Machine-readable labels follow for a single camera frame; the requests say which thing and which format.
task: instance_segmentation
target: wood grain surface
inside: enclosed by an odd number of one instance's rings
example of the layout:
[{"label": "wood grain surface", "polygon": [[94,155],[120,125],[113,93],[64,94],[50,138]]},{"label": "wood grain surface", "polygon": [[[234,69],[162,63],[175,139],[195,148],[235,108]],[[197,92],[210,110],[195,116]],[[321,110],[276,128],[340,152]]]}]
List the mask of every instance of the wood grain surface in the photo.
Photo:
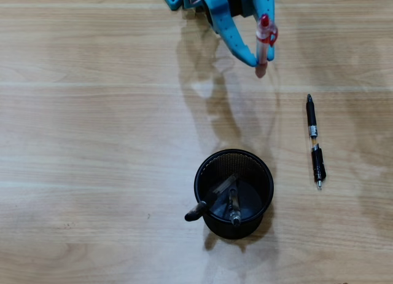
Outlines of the wood grain surface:
[{"label": "wood grain surface", "polygon": [[[393,283],[393,0],[276,0],[276,22],[258,80],[163,0],[0,0],[0,283]],[[184,221],[225,148],[275,185],[237,241]]]}]

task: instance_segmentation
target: red marker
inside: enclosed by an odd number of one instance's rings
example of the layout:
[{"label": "red marker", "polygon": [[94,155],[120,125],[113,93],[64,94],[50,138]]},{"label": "red marker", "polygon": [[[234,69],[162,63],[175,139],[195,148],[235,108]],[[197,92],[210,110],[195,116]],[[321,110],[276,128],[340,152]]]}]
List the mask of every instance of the red marker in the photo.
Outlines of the red marker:
[{"label": "red marker", "polygon": [[276,24],[269,19],[267,14],[262,15],[257,24],[257,59],[261,67],[257,67],[255,73],[259,78],[265,75],[269,46],[273,47],[277,38],[278,29]]}]

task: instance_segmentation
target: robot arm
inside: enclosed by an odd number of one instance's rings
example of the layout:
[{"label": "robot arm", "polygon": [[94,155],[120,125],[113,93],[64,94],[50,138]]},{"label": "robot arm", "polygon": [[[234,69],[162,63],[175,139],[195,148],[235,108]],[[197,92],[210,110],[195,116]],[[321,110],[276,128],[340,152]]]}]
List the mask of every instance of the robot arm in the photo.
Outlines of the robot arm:
[{"label": "robot arm", "polygon": [[[274,0],[203,0],[213,30],[219,34],[231,53],[245,64],[256,67],[258,61],[241,39],[241,35],[233,22],[232,16],[241,14],[244,17],[254,15],[258,20],[268,14],[274,21]],[[268,52],[268,59],[274,59],[274,47]]]},{"label": "robot arm", "polygon": [[[244,44],[232,19],[237,15],[253,15],[258,20],[267,14],[274,21],[274,0],[166,0],[172,10],[184,4],[186,9],[203,6],[213,30],[221,36],[231,53],[245,64],[256,67],[257,58]],[[274,59],[274,47],[268,50],[268,60]]]}]

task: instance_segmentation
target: pen holder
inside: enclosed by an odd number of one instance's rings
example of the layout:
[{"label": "pen holder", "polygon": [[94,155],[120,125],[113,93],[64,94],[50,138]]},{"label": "pen holder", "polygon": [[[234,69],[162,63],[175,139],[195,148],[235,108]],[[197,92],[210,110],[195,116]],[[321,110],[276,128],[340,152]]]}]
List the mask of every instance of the pen holder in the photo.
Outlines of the pen holder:
[{"label": "pen holder", "polygon": [[235,227],[230,221],[228,192],[203,215],[209,229],[226,239],[240,239],[253,233],[273,198],[273,178],[266,164],[250,152],[228,149],[213,154],[198,169],[194,182],[196,201],[199,203],[210,189],[234,173],[238,175],[240,226]]}]

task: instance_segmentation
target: metal tip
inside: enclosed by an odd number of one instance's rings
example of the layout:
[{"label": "metal tip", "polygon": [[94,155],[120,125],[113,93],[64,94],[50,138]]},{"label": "metal tip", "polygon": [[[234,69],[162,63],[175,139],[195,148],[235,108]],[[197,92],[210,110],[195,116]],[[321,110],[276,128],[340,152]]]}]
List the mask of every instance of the metal tip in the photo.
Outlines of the metal tip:
[{"label": "metal tip", "polygon": [[240,219],[234,218],[234,219],[232,220],[232,224],[233,224],[235,227],[240,226]]}]

